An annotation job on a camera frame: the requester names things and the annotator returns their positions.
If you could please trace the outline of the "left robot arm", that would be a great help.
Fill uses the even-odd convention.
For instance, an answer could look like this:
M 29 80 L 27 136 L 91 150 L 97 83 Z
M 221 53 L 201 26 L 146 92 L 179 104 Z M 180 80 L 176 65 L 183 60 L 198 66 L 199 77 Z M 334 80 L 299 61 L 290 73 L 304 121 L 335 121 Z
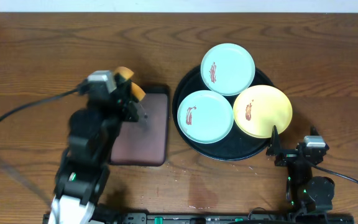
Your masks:
M 106 186 L 113 144 L 125 121 L 137 122 L 133 82 L 109 92 L 105 82 L 84 80 L 76 88 L 88 95 L 86 107 L 69 119 L 68 147 L 55 176 L 49 223 L 88 223 Z

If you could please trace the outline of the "orange green sponge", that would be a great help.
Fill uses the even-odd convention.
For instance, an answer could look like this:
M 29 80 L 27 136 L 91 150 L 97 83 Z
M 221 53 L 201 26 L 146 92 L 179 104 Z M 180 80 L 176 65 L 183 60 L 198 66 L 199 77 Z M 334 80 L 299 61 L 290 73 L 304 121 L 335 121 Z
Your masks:
M 117 67 L 114 70 L 113 75 L 117 86 L 122 85 L 125 82 L 131 83 L 131 96 L 136 103 L 144 99 L 146 96 L 145 91 L 131 80 L 131 77 L 134 75 L 134 72 L 131 69 L 127 67 Z

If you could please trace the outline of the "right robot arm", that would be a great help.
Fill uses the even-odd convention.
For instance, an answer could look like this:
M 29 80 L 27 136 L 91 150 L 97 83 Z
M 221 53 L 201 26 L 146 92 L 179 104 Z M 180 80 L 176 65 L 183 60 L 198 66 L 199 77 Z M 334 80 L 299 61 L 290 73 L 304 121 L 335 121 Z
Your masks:
M 273 127 L 266 155 L 275 156 L 274 164 L 288 170 L 286 198 L 302 214 L 324 213 L 333 209 L 335 184 L 329 177 L 314 176 L 313 166 L 323 162 L 329 146 L 314 127 L 294 149 L 284 149 Z

